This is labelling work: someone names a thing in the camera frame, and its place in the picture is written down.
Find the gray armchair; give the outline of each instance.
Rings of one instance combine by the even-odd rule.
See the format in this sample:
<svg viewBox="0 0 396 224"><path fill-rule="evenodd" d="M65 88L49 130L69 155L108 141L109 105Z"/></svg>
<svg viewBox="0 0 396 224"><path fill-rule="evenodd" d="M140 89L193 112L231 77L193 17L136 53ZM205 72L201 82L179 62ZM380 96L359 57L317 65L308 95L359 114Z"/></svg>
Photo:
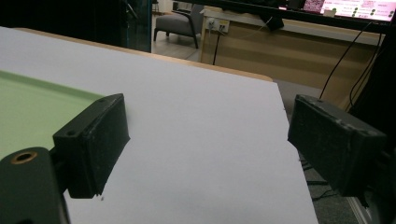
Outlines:
<svg viewBox="0 0 396 224"><path fill-rule="evenodd" d="M154 41L157 39L159 31L166 32L166 36L170 33L177 35L186 35L194 38L195 47L198 48L197 35L201 33L204 15L200 12L204 6L194 4L191 12L173 11L173 15L164 15L156 19L154 29Z"/></svg>

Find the white tabletop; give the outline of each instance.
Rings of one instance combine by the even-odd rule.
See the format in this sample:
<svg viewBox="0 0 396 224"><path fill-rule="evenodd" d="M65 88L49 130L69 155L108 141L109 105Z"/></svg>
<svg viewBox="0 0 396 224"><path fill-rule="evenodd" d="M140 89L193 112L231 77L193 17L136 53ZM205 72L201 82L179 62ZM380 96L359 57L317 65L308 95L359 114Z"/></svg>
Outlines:
<svg viewBox="0 0 396 224"><path fill-rule="evenodd" d="M0 70L125 96L131 141L72 223L318 223L275 83L7 28Z"/></svg>

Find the green tray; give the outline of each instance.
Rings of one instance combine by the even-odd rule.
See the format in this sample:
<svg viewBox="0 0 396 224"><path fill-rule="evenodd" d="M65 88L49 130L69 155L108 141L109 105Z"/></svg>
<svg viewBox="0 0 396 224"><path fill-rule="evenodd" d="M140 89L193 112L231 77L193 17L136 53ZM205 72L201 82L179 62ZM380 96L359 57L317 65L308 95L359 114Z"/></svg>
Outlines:
<svg viewBox="0 0 396 224"><path fill-rule="evenodd" d="M52 135L101 97L0 70L0 160L27 147L52 149Z"/></svg>

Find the wall outlet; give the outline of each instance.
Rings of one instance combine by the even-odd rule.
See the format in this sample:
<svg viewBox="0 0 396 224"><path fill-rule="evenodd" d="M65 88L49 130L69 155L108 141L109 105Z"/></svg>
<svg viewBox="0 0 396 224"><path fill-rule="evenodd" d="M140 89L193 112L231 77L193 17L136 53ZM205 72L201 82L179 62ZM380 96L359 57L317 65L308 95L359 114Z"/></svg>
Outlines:
<svg viewBox="0 0 396 224"><path fill-rule="evenodd" d="M223 33L227 33L229 27L230 21L212 17L206 18L206 29L210 31L222 31Z"/></svg>

